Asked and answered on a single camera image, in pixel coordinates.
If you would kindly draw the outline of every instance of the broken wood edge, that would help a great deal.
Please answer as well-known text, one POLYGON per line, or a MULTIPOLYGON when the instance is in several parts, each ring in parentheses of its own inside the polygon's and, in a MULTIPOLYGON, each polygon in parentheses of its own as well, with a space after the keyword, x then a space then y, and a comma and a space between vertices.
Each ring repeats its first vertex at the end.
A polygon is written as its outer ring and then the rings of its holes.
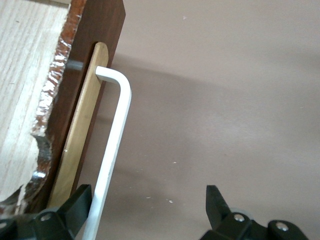
POLYGON ((49 118, 51 116, 55 97, 66 69, 78 27, 87 0, 72 0, 69 12, 59 36, 53 61, 49 67, 45 84, 40 93, 35 119, 31 130, 34 137, 46 137, 49 118))
POLYGON ((96 67, 106 66, 109 60, 108 55, 107 45, 103 42, 98 42, 93 50, 88 71, 84 79, 80 97, 63 148, 60 166, 47 205, 49 208, 61 206, 71 195, 101 87, 101 81, 95 74, 96 67))

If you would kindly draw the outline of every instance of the wooden board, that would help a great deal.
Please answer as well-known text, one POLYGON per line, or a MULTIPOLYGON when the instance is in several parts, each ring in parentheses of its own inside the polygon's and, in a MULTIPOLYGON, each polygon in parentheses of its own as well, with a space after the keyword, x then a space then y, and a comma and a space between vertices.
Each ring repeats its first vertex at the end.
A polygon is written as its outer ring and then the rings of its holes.
MULTIPOLYGON (((43 2, 49 2, 20 1, 40 5, 43 2)), ((1 14, 8 11, 6 4, 3 5, 6 6, 5 8, 1 8, 1 14)), ((53 1, 50 1, 50 4, 61 6, 61 3, 53 1)), ((17 12, 12 16, 20 16, 20 13, 17 12)), ((40 16, 48 17, 47 14, 40 14, 40 16)), ((35 17, 34 14, 30 15, 30 19, 35 17)), ((33 161, 36 159, 36 163, 28 166, 31 177, 27 181, 21 182, 25 191, 18 197, 20 205, 16 208, 12 206, 12 202, 15 202, 16 199, 11 201, 11 204, 8 201, 0 202, 0 215, 7 210, 9 214, 14 212, 28 213, 38 212, 46 207, 94 45, 97 42, 103 42, 107 45, 109 49, 108 66, 110 66, 124 19, 125 10, 122 0, 72 0, 63 29, 58 37, 55 53, 52 57, 53 61, 51 60, 51 64, 49 64, 47 77, 42 80, 44 84, 36 85, 37 87, 43 86, 40 91, 40 101, 34 105, 36 117, 31 130, 32 136, 36 139, 38 154, 24 154, 23 157, 18 158, 21 165, 28 165, 27 159, 33 161)), ((1 46, 1 50, 12 54, 10 49, 4 50, 3 46, 1 46)), ((20 52, 16 52, 13 59, 17 59, 19 55, 20 52)), ((42 66, 42 64, 42 59, 40 59, 38 66, 42 66)), ((10 62, 10 68, 16 68, 15 61, 10 62)), ((104 84, 101 86, 98 101, 103 88, 104 84)), ((22 144, 20 141, 19 146, 16 147, 18 151, 20 151, 22 144)), ((1 150, 15 156, 11 148, 2 147, 1 150)), ((19 185, 9 187, 8 192, 13 194, 19 187, 19 185)))
POLYGON ((67 14, 67 5, 48 0, 0 1, 1 202, 17 189, 21 200, 37 168, 30 132, 67 14))
POLYGON ((63 148, 59 170, 57 171, 48 203, 49 208, 60 207, 70 197, 78 169, 78 167, 75 166, 79 165, 101 88, 101 81, 96 76, 96 67, 106 66, 107 63, 107 45, 98 42, 94 47, 90 65, 63 148))
POLYGON ((58 2, 58 3, 62 3, 62 4, 69 4, 69 3, 71 3, 71 0, 51 0, 51 1, 58 2))

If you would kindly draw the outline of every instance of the dark brown wood panel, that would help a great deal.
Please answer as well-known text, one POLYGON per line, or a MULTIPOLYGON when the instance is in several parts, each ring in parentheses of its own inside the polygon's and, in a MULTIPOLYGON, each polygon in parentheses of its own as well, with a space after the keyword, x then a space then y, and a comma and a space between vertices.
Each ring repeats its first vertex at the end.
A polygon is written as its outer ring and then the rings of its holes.
MULTIPOLYGON (((71 2, 68 19, 56 51, 58 57, 50 68, 51 75, 47 80, 48 84, 52 85, 49 92, 52 102, 43 112, 42 109, 39 110, 41 114, 38 114, 32 132, 39 147, 37 171, 45 173, 45 177, 33 177, 28 183, 22 201, 24 208, 21 208, 20 213, 38 212, 46 207, 95 43, 103 42, 108 46, 110 66, 124 19, 125 9, 122 0, 71 2)), ((103 89, 104 85, 89 132, 94 125, 103 89)))

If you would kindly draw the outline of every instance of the screw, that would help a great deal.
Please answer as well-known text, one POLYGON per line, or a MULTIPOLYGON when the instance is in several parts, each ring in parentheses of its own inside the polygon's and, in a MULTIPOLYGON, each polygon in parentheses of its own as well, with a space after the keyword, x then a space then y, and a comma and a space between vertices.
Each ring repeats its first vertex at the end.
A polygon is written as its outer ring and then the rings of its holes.
POLYGON ((245 220, 244 216, 238 213, 234 215, 234 219, 238 222, 243 222, 245 220))
POLYGON ((0 229, 3 229, 7 226, 7 223, 6 222, 2 222, 0 223, 0 229))
POLYGON ((46 215, 43 215, 43 216, 40 218, 40 220, 41 220, 42 222, 44 222, 44 221, 49 220, 50 218, 51 218, 51 213, 47 213, 46 215))
POLYGON ((283 222, 278 221, 276 224, 276 227, 284 232, 288 231, 289 228, 287 225, 285 225, 283 222))

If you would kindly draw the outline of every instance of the light wood surface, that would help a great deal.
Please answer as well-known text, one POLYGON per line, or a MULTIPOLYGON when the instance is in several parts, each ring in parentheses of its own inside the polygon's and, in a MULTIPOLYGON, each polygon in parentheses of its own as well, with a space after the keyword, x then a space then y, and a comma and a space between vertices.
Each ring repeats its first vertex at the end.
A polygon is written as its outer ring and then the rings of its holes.
POLYGON ((30 132, 67 13, 49 0, 0 1, 0 201, 20 186, 22 196, 37 168, 30 132))
POLYGON ((69 3, 71 3, 71 0, 51 0, 51 1, 58 2, 58 3, 62 3, 62 4, 69 4, 69 3))
POLYGON ((71 194, 87 132, 101 87, 101 81, 95 74, 96 67, 106 66, 108 59, 107 45, 98 42, 93 51, 64 145, 60 167, 48 203, 48 207, 50 208, 61 206, 71 194))

